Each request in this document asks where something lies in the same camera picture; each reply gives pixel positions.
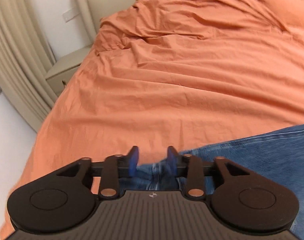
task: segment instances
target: wall outlet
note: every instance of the wall outlet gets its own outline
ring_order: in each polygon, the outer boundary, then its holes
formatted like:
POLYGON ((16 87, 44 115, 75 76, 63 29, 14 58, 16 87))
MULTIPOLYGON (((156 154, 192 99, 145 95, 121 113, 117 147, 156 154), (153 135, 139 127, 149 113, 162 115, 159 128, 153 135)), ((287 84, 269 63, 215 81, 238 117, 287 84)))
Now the wall outlet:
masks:
POLYGON ((62 14, 62 16, 63 16, 63 19, 65 20, 65 22, 68 22, 79 14, 80 14, 79 9, 77 7, 73 7, 72 9, 64 12, 62 14))

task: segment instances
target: curtain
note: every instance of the curtain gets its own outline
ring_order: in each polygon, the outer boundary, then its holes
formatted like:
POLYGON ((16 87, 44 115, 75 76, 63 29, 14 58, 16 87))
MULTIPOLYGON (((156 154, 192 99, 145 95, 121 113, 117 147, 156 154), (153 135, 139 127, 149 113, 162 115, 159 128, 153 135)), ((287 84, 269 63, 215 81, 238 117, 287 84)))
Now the curtain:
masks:
POLYGON ((38 130, 57 99, 44 76, 55 58, 29 0, 0 0, 0 87, 38 130))

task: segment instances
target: nightstand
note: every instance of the nightstand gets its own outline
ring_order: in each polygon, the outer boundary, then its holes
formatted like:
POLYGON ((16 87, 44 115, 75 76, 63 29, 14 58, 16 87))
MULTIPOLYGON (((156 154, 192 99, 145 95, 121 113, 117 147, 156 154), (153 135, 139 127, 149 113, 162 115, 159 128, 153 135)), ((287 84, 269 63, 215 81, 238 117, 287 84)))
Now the nightstand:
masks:
POLYGON ((78 49, 60 58, 48 71, 45 78, 52 90, 59 96, 70 81, 83 59, 90 52, 91 45, 78 49))

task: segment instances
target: orange blanket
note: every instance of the orange blanket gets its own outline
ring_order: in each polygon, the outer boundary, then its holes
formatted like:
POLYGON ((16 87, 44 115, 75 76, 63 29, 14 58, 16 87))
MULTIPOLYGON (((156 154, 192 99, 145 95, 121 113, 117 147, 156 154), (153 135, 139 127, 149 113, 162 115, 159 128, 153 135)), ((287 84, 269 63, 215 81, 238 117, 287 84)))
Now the orange blanket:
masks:
MULTIPOLYGON (((137 0, 102 20, 17 185, 78 158, 140 163, 304 123, 304 35, 256 0, 137 0)), ((94 183, 92 191, 98 189, 94 183)), ((1 230, 5 238, 12 227, 1 230)))

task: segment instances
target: blue jeans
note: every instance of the blue jeans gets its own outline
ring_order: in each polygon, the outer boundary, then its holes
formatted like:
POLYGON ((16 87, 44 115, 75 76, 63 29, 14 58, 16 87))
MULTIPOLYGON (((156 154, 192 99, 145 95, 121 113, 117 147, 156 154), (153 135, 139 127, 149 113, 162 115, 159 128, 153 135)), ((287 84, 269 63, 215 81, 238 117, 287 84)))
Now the blue jeans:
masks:
MULTIPOLYGON (((212 161, 224 156, 262 176, 292 190, 300 203, 298 215, 291 227, 292 233, 304 240, 304 125, 207 145, 180 154, 191 153, 212 161)), ((213 193, 211 178, 206 178, 206 190, 213 193)), ((165 161, 137 167, 136 177, 121 179, 121 190, 175 190, 181 189, 184 179, 175 179, 165 161)))

